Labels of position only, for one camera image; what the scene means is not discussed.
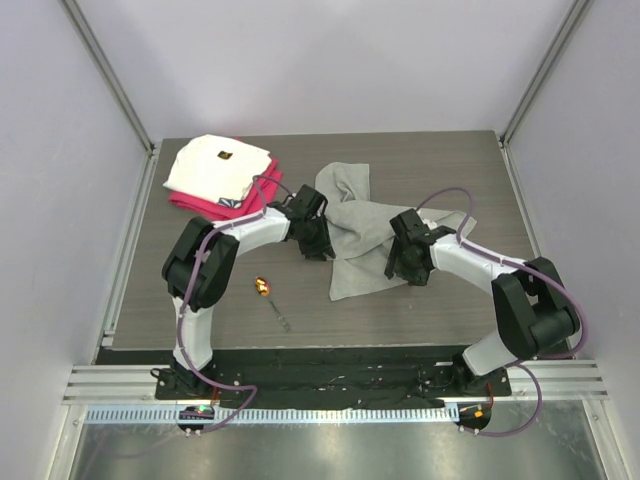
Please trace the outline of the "grey cloth napkin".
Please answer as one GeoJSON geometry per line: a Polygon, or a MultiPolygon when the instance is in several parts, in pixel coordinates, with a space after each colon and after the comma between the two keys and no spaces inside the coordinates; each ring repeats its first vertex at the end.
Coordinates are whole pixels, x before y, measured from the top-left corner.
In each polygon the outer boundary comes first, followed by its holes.
{"type": "Polygon", "coordinates": [[[390,220],[408,208],[371,201],[369,173],[367,164],[333,162],[315,179],[315,189],[328,200],[325,218],[335,253],[332,301],[405,283],[398,276],[387,278],[384,270],[394,238],[390,220]]]}

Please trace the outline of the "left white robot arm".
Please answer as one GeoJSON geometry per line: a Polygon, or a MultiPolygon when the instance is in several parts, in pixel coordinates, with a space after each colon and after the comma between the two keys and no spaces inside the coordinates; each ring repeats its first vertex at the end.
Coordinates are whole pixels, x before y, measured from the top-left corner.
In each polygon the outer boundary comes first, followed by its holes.
{"type": "Polygon", "coordinates": [[[200,399],[222,387],[214,380],[213,316],[237,258],[293,240],[309,260],[333,259],[327,205],[325,195],[303,185],[247,216],[223,222],[194,217],[187,223],[161,272],[174,306],[176,342],[170,366],[151,371],[158,399],[200,399]]]}

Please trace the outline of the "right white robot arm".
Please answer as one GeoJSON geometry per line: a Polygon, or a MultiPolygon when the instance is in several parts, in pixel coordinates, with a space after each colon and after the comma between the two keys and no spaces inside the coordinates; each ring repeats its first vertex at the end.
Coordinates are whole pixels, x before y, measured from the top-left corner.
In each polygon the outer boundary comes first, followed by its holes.
{"type": "Polygon", "coordinates": [[[451,380],[460,393],[477,393],[490,375],[533,359],[579,331],[577,308],[550,260],[501,256],[466,241],[450,227],[429,227],[414,209],[393,217],[390,226],[394,238],[384,270],[387,278],[424,286],[438,270],[492,297],[496,330],[453,357],[451,380]]]}

